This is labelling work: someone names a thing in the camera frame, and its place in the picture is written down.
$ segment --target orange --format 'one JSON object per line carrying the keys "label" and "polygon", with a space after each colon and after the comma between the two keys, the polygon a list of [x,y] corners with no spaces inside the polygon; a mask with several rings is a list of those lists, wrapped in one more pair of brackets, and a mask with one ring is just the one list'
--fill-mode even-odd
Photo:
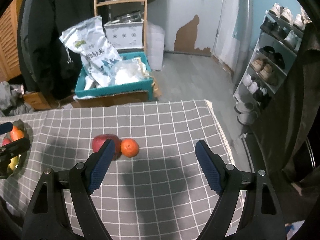
{"label": "orange", "polygon": [[121,153],[128,158],[135,157],[139,153],[139,145],[132,138],[123,139],[121,142]]}
{"label": "orange", "polygon": [[12,132],[12,131],[10,132],[10,136],[11,136],[12,141],[16,141],[16,140],[19,140],[24,137],[23,131],[21,131],[21,130],[16,130],[14,132]]}

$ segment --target gray floor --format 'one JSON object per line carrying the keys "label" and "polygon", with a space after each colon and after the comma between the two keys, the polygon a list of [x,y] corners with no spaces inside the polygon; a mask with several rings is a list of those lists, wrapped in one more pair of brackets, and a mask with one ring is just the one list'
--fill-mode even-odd
{"label": "gray floor", "polygon": [[160,102],[207,99],[212,102],[238,169],[251,171],[239,136],[246,131],[237,121],[231,76],[210,57],[164,54],[161,71],[153,72],[162,91]]}

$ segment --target white storage box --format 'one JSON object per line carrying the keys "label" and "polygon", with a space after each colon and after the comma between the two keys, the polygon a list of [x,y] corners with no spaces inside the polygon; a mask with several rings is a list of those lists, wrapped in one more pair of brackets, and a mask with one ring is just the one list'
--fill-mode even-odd
{"label": "white storage box", "polygon": [[164,51],[164,29],[148,22],[147,57],[152,70],[161,70]]}
{"label": "white storage box", "polygon": [[115,49],[143,49],[141,22],[105,24],[106,37]]}

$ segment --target louvered door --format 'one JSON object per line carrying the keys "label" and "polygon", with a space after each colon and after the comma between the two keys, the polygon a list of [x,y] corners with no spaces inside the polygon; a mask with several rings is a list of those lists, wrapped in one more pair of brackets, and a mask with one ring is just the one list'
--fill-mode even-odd
{"label": "louvered door", "polygon": [[17,48],[21,3],[22,0],[13,0],[0,18],[0,82],[21,75]]}
{"label": "louvered door", "polygon": [[6,80],[19,76],[17,49],[17,15],[15,1],[0,18],[0,64],[6,71]]}

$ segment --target blue rubber gripper pad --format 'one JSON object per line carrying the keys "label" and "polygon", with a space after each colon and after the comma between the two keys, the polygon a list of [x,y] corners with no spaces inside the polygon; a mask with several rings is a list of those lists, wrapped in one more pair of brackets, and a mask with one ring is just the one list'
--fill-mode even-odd
{"label": "blue rubber gripper pad", "polygon": [[202,168],[202,171],[207,179],[210,189],[214,190],[218,195],[223,190],[220,184],[220,174],[210,159],[207,151],[203,147],[200,141],[196,143],[196,157]]}
{"label": "blue rubber gripper pad", "polygon": [[106,175],[107,170],[112,162],[115,151],[116,145],[114,141],[111,140],[90,173],[90,184],[88,186],[89,192],[93,192],[94,190],[100,188],[104,176]]}
{"label": "blue rubber gripper pad", "polygon": [[0,135],[12,131],[12,128],[13,124],[11,122],[5,122],[3,124],[0,124]]}

